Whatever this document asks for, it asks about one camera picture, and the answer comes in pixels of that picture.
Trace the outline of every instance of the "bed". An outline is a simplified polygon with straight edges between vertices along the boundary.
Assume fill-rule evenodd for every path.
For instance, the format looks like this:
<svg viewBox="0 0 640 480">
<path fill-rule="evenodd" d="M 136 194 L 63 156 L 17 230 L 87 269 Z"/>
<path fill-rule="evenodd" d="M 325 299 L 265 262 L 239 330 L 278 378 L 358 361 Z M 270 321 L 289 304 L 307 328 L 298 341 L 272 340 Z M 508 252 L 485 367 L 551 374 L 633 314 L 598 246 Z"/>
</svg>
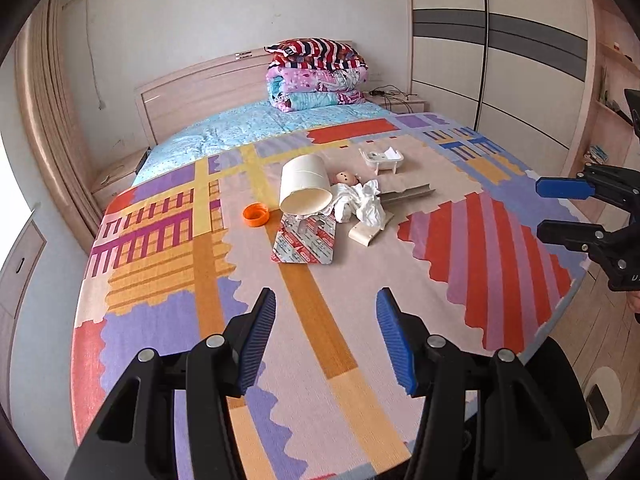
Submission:
<svg viewBox="0 0 640 480">
<path fill-rule="evenodd" d="M 82 282 L 71 362 L 76 436 L 141 348 L 190 349 L 269 286 L 278 311 L 256 385 L 229 400 L 247 478 L 372 478 L 410 456 L 422 408 L 396 383 L 376 322 L 377 291 L 389 286 L 404 311 L 465 351 L 507 346 L 526 362 L 586 265 L 583 254 L 537 241 L 535 227 L 582 216 L 567 201 L 537 197 L 529 168 L 437 113 L 363 105 L 291 123 L 269 117 L 260 102 L 264 62 L 246 54 L 140 90 L 145 131 L 158 146 L 136 185 L 107 208 Z M 233 102 L 221 90 L 238 87 Z M 270 126 L 258 132 L 248 126 L 255 118 Z M 397 204 L 368 248 L 338 224 L 328 266 L 271 262 L 282 165 L 317 153 L 329 174 L 349 169 L 368 180 L 361 147 L 404 154 L 398 174 L 378 177 L 383 190 L 420 174 L 436 191 Z M 241 211 L 256 201 L 270 207 L 271 220 L 249 228 Z M 472 396 L 467 407 L 471 413 Z M 178 472 L 189 479 L 180 392 L 175 427 Z"/>
</svg>

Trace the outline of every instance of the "blue pattern on bedspread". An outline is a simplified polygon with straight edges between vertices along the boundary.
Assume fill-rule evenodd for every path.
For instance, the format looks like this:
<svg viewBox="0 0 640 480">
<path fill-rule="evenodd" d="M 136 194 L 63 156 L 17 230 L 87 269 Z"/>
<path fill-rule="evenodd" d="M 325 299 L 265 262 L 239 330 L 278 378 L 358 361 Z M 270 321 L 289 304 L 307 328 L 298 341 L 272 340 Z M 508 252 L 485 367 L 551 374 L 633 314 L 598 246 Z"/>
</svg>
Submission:
<svg viewBox="0 0 640 480">
<path fill-rule="evenodd" d="M 327 106 L 284 113 L 268 101 L 250 103 L 212 115 L 156 146 L 134 181 L 134 186 L 231 148 L 298 130 L 384 117 L 389 112 L 373 103 Z"/>
</svg>

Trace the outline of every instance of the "sliding wardrobe door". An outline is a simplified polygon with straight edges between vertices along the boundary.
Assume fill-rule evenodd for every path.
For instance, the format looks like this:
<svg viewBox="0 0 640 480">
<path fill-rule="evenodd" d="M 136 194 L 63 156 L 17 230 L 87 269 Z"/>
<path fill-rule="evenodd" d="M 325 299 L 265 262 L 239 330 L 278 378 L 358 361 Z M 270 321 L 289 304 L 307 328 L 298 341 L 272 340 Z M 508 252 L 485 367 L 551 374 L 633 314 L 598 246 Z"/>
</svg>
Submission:
<svg viewBox="0 0 640 480">
<path fill-rule="evenodd" d="M 562 170 L 584 92 L 585 0 L 488 0 L 478 130 L 540 174 Z"/>
<path fill-rule="evenodd" d="M 473 127 L 486 37 L 484 0 L 413 0 L 413 92 Z"/>
</svg>

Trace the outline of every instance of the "orange lid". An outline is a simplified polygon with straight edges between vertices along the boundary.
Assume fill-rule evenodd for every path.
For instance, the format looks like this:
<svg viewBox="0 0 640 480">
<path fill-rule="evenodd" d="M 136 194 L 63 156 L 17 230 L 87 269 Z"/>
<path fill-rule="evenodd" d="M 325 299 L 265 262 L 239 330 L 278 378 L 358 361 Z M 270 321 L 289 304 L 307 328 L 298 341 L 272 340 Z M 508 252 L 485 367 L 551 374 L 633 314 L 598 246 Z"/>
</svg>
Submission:
<svg viewBox="0 0 640 480">
<path fill-rule="evenodd" d="M 269 208 L 260 202 L 250 204 L 242 211 L 242 218 L 249 227 L 260 227 L 269 221 Z"/>
</svg>

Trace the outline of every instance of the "metal screw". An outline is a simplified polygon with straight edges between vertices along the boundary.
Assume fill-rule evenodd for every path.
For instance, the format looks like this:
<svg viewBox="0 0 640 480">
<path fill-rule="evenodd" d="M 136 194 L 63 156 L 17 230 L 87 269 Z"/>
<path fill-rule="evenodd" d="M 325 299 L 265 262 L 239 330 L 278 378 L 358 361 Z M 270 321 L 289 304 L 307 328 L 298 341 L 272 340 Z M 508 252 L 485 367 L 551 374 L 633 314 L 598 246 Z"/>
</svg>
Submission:
<svg viewBox="0 0 640 480">
<path fill-rule="evenodd" d="M 498 359 L 503 363 L 511 363 L 516 358 L 516 354 L 514 354 L 508 348 L 502 348 L 498 350 Z"/>
<path fill-rule="evenodd" d="M 146 363 L 147 361 L 151 361 L 154 358 L 156 353 L 151 348 L 145 348 L 138 352 L 138 361 L 141 363 Z"/>
<path fill-rule="evenodd" d="M 218 348 L 225 343 L 225 338 L 220 334 L 214 334 L 207 337 L 207 346 L 209 348 Z"/>
<path fill-rule="evenodd" d="M 431 348 L 442 348 L 447 344 L 447 340 L 444 339 L 441 335 L 430 335 L 427 338 L 427 345 Z"/>
</svg>

